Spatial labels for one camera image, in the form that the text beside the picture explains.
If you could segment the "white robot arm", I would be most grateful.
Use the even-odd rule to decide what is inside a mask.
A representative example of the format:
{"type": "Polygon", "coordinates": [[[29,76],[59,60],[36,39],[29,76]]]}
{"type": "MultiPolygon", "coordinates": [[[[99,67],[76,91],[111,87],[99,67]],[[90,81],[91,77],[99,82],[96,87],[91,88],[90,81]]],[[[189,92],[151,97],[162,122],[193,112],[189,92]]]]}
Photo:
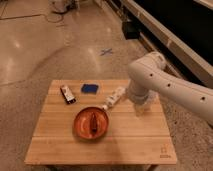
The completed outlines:
{"type": "Polygon", "coordinates": [[[179,79],[164,71],[165,57],[153,51],[128,65],[128,98],[143,105],[155,91],[184,106],[213,126],[213,89],[179,79]]]}

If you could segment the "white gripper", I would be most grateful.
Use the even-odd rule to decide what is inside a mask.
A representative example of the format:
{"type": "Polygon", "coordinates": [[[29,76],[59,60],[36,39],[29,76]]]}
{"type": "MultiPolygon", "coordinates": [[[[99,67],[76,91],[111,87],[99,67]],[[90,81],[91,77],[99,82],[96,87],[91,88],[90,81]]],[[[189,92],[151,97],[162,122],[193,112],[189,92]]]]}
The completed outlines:
{"type": "Polygon", "coordinates": [[[128,99],[137,105],[144,105],[149,97],[149,90],[131,80],[126,89],[128,99]]]}

